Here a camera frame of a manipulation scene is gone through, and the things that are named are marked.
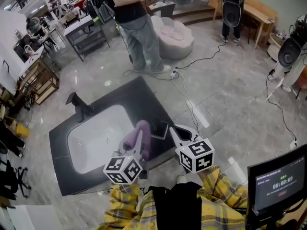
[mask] faucet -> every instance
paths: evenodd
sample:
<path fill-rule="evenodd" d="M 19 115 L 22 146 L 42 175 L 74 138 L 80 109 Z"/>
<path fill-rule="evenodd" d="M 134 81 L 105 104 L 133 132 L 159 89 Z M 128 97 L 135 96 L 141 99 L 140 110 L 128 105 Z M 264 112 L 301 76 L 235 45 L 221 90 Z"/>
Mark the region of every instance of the faucet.
<path fill-rule="evenodd" d="M 81 116 L 79 123 L 84 121 L 84 115 L 91 116 L 93 114 L 93 108 L 87 105 L 76 92 L 71 93 L 66 101 L 66 105 L 72 103 L 75 106 L 76 114 Z"/>

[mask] computer screen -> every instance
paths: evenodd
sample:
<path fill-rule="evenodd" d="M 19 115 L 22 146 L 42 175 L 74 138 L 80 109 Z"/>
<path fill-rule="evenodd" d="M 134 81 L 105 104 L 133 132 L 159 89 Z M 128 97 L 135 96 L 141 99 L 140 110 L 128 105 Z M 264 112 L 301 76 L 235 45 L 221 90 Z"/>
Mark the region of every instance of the computer screen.
<path fill-rule="evenodd" d="M 261 210 L 292 196 L 304 187 L 305 157 L 256 177 L 254 210 Z"/>

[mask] wooden step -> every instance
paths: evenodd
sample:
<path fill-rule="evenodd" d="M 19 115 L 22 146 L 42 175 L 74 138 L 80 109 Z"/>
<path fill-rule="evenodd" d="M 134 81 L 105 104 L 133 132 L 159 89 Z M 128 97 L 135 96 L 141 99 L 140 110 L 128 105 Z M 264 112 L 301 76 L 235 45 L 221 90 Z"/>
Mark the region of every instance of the wooden step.
<path fill-rule="evenodd" d="M 197 13 L 202 13 L 202 12 L 213 12 L 213 11 L 214 11 L 214 8 L 208 5 L 199 5 L 199 6 L 194 6 L 194 7 L 181 8 L 178 10 L 175 9 L 173 12 L 173 18 L 178 18 L 181 16 L 190 15 L 190 14 L 197 14 Z"/>
<path fill-rule="evenodd" d="M 214 12 L 201 12 L 196 14 L 189 14 L 185 16 L 181 16 L 178 18 L 175 18 L 175 21 L 179 21 L 183 23 L 184 25 L 191 25 L 203 21 L 211 21 L 213 20 Z M 221 19 L 221 15 L 217 15 L 216 19 Z"/>

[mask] yellow bucket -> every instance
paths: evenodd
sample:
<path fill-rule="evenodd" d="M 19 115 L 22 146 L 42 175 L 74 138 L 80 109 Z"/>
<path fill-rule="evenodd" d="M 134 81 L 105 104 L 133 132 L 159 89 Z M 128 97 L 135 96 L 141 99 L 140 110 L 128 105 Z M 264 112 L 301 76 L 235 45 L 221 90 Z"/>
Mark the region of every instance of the yellow bucket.
<path fill-rule="evenodd" d="M 27 127 L 23 126 L 22 123 L 18 123 L 16 133 L 20 136 L 28 137 L 30 131 Z"/>

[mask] bean bag chair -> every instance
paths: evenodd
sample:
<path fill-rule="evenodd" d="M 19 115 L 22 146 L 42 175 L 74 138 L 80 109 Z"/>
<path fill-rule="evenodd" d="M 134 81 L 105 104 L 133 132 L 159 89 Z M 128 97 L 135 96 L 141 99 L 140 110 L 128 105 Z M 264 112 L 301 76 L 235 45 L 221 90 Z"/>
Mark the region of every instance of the bean bag chair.
<path fill-rule="evenodd" d="M 193 49 L 192 31 L 183 23 L 168 17 L 152 16 L 154 31 L 159 38 L 160 57 L 182 59 Z"/>

